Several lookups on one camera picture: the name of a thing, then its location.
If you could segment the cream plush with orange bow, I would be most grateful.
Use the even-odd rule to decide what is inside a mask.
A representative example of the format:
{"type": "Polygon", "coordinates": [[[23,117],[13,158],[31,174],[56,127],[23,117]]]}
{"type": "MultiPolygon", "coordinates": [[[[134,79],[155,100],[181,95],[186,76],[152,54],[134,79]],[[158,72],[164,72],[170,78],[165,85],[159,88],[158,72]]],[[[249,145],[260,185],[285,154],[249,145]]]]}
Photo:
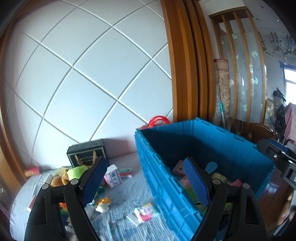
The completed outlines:
{"type": "Polygon", "coordinates": [[[111,199],[108,197],[104,197],[99,199],[96,202],[95,210],[100,213],[106,213],[109,210],[110,205],[111,205],[111,199]]]}

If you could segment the pink white tissue packet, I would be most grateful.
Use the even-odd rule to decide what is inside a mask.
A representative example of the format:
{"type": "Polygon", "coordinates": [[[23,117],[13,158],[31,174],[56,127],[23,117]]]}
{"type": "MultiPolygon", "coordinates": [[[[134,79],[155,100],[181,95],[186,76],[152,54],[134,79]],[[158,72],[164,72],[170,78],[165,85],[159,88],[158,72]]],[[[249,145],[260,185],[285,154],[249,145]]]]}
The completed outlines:
{"type": "Polygon", "coordinates": [[[154,217],[159,216],[159,211],[155,209],[154,205],[151,202],[141,207],[135,208],[134,213],[140,223],[149,221],[154,217]]]}

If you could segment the wooden chair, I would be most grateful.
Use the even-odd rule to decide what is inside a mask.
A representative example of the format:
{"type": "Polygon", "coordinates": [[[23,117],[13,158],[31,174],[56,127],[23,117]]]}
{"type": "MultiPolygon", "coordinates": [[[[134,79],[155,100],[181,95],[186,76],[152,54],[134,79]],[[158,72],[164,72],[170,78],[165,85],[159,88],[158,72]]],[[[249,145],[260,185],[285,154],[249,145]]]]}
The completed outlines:
{"type": "Polygon", "coordinates": [[[267,140],[271,138],[275,141],[278,140],[278,134],[275,131],[259,123],[245,122],[240,136],[254,144],[257,144],[261,139],[267,140]]]}

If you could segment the brown bear plush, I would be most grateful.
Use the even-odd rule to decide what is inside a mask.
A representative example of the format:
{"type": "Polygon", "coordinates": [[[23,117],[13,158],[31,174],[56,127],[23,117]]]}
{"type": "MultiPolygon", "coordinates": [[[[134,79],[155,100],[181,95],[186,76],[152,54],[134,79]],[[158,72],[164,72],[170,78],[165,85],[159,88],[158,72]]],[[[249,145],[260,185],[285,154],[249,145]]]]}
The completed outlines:
{"type": "Polygon", "coordinates": [[[51,181],[51,187],[65,186],[69,183],[69,176],[65,170],[61,176],[56,176],[51,181]]]}

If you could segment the blue plastic storage crate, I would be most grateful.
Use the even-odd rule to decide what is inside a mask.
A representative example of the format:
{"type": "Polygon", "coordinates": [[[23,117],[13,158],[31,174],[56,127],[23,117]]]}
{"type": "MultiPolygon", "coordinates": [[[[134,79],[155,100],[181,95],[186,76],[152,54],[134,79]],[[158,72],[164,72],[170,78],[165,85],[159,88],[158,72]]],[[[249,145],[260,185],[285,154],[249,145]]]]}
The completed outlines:
{"type": "Polygon", "coordinates": [[[135,142],[154,203],[179,240],[190,240],[202,221],[201,212],[172,173],[180,160],[192,157],[200,168],[215,162],[218,173],[248,183],[256,198],[275,169],[255,144],[200,118],[138,129],[135,142]]]}

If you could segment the red snack can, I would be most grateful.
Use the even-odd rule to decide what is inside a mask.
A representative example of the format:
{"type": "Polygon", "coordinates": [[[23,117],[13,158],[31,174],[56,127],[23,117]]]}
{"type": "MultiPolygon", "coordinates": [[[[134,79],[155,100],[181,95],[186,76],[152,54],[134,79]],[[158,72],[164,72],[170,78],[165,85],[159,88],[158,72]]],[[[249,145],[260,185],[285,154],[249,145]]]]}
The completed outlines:
{"type": "Polygon", "coordinates": [[[40,169],[40,167],[33,167],[33,168],[29,168],[29,169],[24,170],[24,175],[26,177],[40,175],[41,173],[42,173],[42,170],[40,169]]]}

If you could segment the large green plush toy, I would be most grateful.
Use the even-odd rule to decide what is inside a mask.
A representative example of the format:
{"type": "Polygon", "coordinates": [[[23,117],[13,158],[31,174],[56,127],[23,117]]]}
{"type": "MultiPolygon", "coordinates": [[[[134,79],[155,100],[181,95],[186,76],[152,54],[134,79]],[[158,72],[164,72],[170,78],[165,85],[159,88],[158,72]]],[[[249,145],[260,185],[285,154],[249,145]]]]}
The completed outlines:
{"type": "Polygon", "coordinates": [[[69,169],[67,171],[69,180],[71,181],[72,179],[79,179],[86,170],[88,170],[87,166],[77,166],[75,168],[69,169]]]}

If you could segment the black gift bag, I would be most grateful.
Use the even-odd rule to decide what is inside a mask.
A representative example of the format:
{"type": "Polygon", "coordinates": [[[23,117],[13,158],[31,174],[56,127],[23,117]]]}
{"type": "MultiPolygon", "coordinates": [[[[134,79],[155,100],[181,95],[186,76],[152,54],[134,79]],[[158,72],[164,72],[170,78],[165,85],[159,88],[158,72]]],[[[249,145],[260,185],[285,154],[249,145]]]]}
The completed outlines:
{"type": "Polygon", "coordinates": [[[109,166],[103,139],[72,145],[67,150],[67,157],[73,168],[82,165],[90,168],[99,157],[106,158],[109,166]]]}

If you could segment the pink tissue pack box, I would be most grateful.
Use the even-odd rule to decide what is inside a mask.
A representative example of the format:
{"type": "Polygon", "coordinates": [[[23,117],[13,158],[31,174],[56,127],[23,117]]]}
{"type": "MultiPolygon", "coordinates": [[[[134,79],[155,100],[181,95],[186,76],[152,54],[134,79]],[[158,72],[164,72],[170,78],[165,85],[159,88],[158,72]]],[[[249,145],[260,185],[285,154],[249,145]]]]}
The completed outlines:
{"type": "Polygon", "coordinates": [[[109,186],[109,188],[114,188],[118,185],[121,185],[122,180],[117,166],[112,164],[107,168],[107,171],[104,175],[104,180],[106,184],[109,186]]]}

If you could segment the rolled patterned carpet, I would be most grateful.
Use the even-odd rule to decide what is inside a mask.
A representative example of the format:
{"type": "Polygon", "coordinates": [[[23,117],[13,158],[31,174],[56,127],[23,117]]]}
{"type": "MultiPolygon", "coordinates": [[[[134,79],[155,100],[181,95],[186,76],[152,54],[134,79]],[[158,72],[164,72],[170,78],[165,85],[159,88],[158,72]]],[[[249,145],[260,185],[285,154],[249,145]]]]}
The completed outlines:
{"type": "Polygon", "coordinates": [[[230,115],[230,78],[226,59],[215,59],[216,105],[213,123],[227,129],[230,115]]]}

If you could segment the small white flat box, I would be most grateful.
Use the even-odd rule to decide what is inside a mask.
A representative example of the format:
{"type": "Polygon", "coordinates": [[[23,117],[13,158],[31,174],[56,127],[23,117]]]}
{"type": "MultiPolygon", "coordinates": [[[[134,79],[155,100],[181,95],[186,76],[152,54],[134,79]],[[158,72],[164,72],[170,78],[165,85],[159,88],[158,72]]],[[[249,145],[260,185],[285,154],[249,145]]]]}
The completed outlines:
{"type": "Polygon", "coordinates": [[[142,221],[138,219],[138,217],[135,215],[135,213],[128,214],[126,216],[126,218],[136,226],[139,226],[142,224],[142,221]]]}

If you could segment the small red white box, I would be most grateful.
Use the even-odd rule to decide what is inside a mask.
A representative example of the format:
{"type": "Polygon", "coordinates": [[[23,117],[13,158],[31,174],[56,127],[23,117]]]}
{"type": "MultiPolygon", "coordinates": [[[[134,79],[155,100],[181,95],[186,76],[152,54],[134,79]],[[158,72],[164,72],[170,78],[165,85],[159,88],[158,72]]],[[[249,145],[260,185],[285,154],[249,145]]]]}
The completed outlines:
{"type": "Polygon", "coordinates": [[[132,168],[125,168],[118,170],[120,177],[132,178],[132,168]]]}

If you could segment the red plastic case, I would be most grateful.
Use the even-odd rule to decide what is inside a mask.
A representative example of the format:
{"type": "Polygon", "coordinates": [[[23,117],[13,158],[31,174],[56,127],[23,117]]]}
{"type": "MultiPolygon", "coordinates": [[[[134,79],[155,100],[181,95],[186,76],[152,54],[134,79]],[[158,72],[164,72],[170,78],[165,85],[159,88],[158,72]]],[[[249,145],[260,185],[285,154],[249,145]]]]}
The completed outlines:
{"type": "Polygon", "coordinates": [[[139,129],[143,130],[146,128],[153,128],[155,126],[167,125],[170,123],[171,122],[165,116],[156,115],[149,120],[148,124],[141,126],[139,129]]]}

